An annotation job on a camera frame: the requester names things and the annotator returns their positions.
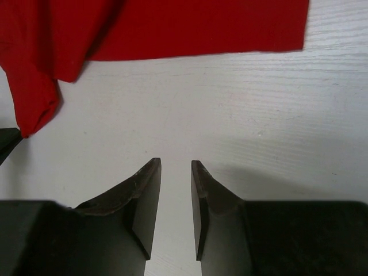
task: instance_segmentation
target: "white table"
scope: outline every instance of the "white table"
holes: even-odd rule
[[[90,62],[60,82],[57,116],[0,167],[0,198],[76,206],[161,157],[151,276],[200,275],[192,159],[249,199],[368,202],[367,14],[367,0],[312,0],[302,52]]]

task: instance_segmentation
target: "white wooden surface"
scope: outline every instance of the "white wooden surface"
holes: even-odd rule
[[[200,275],[192,159],[247,198],[368,202],[367,14],[367,0],[312,0],[302,52],[91,62],[60,82],[59,114],[0,167],[0,197],[75,206],[161,157],[150,276]]]

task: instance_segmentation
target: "red fabric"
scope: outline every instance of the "red fabric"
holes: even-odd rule
[[[0,0],[0,66],[22,135],[90,60],[302,49],[308,0]]]

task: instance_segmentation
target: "fabric fold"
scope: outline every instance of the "fabric fold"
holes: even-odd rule
[[[83,62],[301,50],[308,0],[2,0],[0,66],[23,137]]]

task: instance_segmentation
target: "black plastic part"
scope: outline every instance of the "black plastic part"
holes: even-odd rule
[[[195,247],[203,276],[368,275],[368,206],[245,201],[192,162]]]
[[[156,158],[76,209],[51,201],[0,202],[0,275],[143,276],[160,177]]]
[[[22,136],[19,129],[0,128],[0,165],[21,140]]]

